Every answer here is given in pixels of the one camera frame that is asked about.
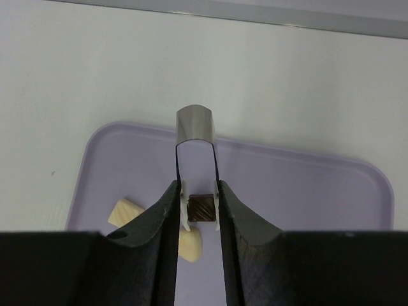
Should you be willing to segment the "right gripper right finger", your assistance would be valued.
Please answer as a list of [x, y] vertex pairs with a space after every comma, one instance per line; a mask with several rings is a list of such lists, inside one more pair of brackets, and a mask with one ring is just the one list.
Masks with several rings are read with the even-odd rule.
[[404, 231], [284, 231], [219, 182], [228, 305], [406, 305]]

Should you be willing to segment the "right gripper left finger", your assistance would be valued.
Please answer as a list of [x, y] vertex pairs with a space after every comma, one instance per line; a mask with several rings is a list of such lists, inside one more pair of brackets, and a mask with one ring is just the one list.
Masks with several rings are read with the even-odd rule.
[[173, 305], [180, 184], [108, 235], [1, 233], [2, 305]]

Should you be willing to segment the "white square chocolate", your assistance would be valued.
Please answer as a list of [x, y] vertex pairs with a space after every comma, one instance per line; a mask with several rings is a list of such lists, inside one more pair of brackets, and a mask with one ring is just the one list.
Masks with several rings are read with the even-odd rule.
[[108, 223], [120, 228], [133, 219], [137, 218], [145, 211], [144, 208], [129, 201], [126, 198], [120, 199], [108, 217]]

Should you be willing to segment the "dark chocolate cube top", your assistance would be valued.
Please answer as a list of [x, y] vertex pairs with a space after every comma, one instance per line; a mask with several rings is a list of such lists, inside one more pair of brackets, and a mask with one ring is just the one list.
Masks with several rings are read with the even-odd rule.
[[215, 222], [216, 212], [213, 194], [192, 194], [187, 202], [189, 222]]

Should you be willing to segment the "white tweezers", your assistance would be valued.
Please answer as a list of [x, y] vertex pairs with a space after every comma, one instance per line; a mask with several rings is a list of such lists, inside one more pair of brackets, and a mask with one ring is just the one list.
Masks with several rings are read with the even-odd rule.
[[180, 211], [183, 227], [189, 231], [196, 212], [189, 200], [196, 195], [210, 198], [207, 218], [196, 222], [214, 222], [220, 230], [219, 170], [212, 111], [202, 105], [188, 105], [176, 112], [175, 161], [177, 180], [181, 184]]

